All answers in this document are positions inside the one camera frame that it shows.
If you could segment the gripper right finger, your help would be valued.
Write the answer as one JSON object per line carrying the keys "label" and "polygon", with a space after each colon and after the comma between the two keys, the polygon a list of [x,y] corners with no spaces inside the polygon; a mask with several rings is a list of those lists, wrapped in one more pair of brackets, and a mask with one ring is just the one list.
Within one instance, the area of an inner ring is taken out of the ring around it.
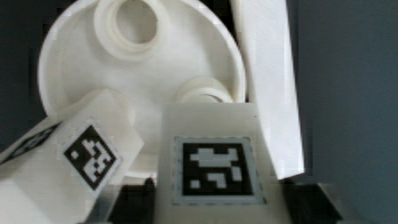
{"label": "gripper right finger", "polygon": [[286,178],[281,186],[293,224],[362,224],[323,184]]}

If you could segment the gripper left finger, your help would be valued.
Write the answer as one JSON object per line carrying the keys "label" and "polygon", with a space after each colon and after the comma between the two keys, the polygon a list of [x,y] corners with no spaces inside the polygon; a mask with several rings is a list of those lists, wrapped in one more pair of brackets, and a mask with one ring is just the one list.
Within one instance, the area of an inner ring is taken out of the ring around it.
{"label": "gripper left finger", "polygon": [[107,187],[99,194],[85,224],[154,224],[154,192],[151,178],[138,185]]}

